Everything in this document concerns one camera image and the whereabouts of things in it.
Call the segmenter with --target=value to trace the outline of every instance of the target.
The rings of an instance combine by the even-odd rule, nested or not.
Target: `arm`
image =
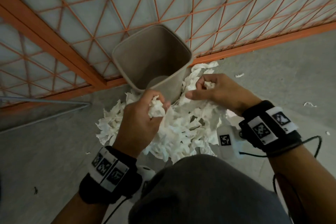
[[[170,103],[165,102],[163,95],[155,90],[145,91],[139,101],[125,107],[124,117],[120,124],[117,138],[112,146],[114,150],[120,153],[119,156],[123,155],[124,159],[125,157],[131,159],[131,161],[134,159],[135,163],[136,158],[156,135],[162,117],[153,117],[151,119],[148,111],[151,100],[157,95],[159,96],[159,100],[164,103],[163,108],[167,110]],[[91,201],[101,200],[103,202],[87,204],[79,193],[76,193],[51,224],[100,224],[102,222],[107,207],[111,203],[108,197],[113,196],[113,201],[116,201],[116,194],[110,193],[100,187],[89,175],[84,179],[86,181],[89,180],[91,184],[88,185],[86,183],[85,186],[82,186],[81,183],[82,187],[91,190],[87,198],[90,198]]]
[[[216,86],[206,90],[204,82],[214,82]],[[203,75],[196,83],[196,90],[187,92],[186,97],[212,100],[239,116],[261,102],[225,74]],[[310,223],[336,223],[336,180],[303,145],[269,161],[275,174],[279,174],[276,178],[294,222],[302,223],[307,216]]]

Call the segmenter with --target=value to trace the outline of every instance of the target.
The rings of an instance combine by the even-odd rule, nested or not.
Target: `wristband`
[[[142,183],[136,161],[111,146],[100,149],[80,183],[82,200],[87,204],[114,204],[122,195],[131,197]]]
[[[254,147],[264,151],[267,156],[278,156],[302,144],[297,126],[281,107],[275,107],[269,101],[250,107],[239,123],[243,137]]]

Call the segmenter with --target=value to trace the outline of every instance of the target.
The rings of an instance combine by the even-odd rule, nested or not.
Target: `person's left hand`
[[[113,148],[137,158],[139,154],[149,145],[159,130],[163,117],[150,118],[148,115],[149,104],[153,97],[159,96],[165,111],[170,102],[165,102],[161,92],[146,90],[139,101],[126,105],[124,117],[121,121],[117,138]]]

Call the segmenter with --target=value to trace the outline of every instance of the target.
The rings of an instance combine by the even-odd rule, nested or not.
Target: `plastic bin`
[[[152,88],[171,103],[180,97],[184,74],[193,61],[184,41],[162,24],[149,26],[122,41],[114,48],[112,58],[135,91]]]

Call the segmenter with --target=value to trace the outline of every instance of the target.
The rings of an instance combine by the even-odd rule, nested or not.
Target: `tissue paper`
[[[210,144],[218,144],[216,128],[221,125],[221,119],[216,112],[217,105],[209,101],[191,101],[185,97],[189,90],[196,89],[196,82],[204,73],[214,72],[212,67],[218,63],[197,64],[191,69],[191,74],[182,82],[182,95],[165,113],[158,96],[154,97],[149,105],[149,116],[163,116],[159,131],[153,141],[143,150],[144,154],[152,153],[156,158],[167,161],[171,158],[175,163],[181,158],[195,155],[196,148],[200,148],[201,154],[215,156]],[[215,83],[206,82],[207,89],[213,88]],[[110,110],[104,112],[104,118],[100,119],[97,126],[101,130],[97,137],[102,144],[110,140],[110,145],[115,141],[126,104],[137,101],[140,96],[133,91],[126,93],[126,103],[120,100]]]

